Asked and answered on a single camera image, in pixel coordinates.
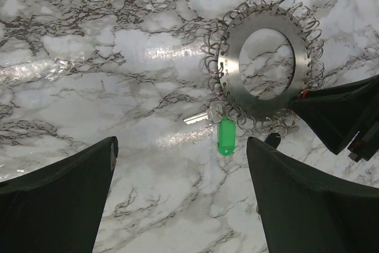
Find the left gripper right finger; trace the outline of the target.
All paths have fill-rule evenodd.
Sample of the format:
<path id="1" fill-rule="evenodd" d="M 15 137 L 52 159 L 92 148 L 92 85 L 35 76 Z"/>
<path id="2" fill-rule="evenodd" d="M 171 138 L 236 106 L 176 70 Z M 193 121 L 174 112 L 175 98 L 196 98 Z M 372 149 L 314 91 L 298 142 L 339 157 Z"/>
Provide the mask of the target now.
<path id="1" fill-rule="evenodd" d="M 378 252 L 378 189 L 250 137 L 247 159 L 269 252 Z"/>

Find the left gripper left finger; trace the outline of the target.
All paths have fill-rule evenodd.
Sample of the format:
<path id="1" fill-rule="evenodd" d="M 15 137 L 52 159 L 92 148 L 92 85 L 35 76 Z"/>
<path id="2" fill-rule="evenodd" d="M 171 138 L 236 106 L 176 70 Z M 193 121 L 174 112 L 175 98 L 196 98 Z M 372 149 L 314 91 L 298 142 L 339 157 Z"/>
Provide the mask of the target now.
<path id="1" fill-rule="evenodd" d="M 92 252 L 118 157 L 107 137 L 1 183 L 1 252 Z"/>

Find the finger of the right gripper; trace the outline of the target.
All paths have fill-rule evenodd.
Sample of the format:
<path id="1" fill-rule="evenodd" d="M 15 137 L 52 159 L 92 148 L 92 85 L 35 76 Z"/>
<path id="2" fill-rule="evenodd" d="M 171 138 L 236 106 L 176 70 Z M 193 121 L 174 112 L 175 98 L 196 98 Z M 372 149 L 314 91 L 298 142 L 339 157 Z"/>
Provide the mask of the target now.
<path id="1" fill-rule="evenodd" d="M 305 91 L 290 104 L 335 155 L 378 152 L 378 76 L 350 84 Z"/>

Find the metal disc with keyrings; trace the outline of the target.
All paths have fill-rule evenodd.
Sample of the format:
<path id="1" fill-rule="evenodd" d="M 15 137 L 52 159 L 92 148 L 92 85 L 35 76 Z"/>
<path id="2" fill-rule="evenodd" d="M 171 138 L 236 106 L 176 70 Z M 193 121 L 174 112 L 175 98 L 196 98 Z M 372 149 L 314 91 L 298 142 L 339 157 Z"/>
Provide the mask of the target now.
<path id="1" fill-rule="evenodd" d="M 209 120 L 261 135 L 295 129 L 291 102 L 323 85 L 321 34 L 298 0 L 244 0 L 216 19 L 203 46 Z"/>

